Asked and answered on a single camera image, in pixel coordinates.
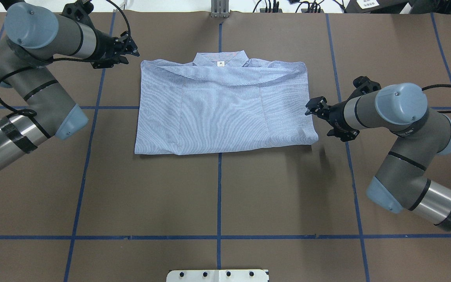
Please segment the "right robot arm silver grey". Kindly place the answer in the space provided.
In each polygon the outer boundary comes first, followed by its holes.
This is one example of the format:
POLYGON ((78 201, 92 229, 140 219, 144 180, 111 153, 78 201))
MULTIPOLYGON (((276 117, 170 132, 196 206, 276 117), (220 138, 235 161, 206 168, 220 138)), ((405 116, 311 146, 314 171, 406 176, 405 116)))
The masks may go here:
POLYGON ((451 153, 451 119, 428 106, 424 88, 413 83, 381 87, 365 76, 354 80, 355 90, 330 105, 323 96, 306 104, 306 115, 325 120, 328 136, 356 139, 361 130, 383 127, 397 139, 372 178, 366 194, 392 213, 409 210, 451 233, 451 189, 426 178, 437 155, 451 153))

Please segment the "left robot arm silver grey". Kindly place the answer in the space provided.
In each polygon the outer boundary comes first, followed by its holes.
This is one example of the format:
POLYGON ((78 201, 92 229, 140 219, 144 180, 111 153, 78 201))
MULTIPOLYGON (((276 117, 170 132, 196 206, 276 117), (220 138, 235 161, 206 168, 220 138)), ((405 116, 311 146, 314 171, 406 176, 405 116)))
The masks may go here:
POLYGON ((128 64, 140 56, 127 30, 115 37, 95 28, 90 0, 66 4, 62 13, 24 0, 2 0, 5 36, 0 40, 0 171, 46 140, 65 140, 89 119, 48 70, 55 62, 90 63, 94 69, 128 64))

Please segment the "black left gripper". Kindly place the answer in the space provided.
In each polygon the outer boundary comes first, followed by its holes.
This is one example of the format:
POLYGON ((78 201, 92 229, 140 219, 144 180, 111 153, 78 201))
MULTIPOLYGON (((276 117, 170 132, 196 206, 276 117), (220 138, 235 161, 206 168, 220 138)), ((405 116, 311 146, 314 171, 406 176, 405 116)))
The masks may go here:
POLYGON ((96 47, 92 53, 93 69, 108 69, 117 64, 129 64, 128 59, 123 55, 140 56, 138 47, 129 32, 123 32, 118 38, 95 31, 95 36, 96 47))

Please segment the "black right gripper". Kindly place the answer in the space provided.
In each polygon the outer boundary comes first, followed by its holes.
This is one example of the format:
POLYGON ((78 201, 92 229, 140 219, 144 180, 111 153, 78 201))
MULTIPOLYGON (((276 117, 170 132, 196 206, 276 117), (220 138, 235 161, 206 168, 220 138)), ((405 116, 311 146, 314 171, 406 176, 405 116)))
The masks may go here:
POLYGON ((345 120, 344 112, 346 104, 347 101, 329 106, 324 96, 312 98, 305 106, 305 115, 328 117, 327 123, 331 125, 332 129, 327 132, 327 136, 336 137, 342 142, 349 142, 355 140, 360 131, 349 126, 345 120))

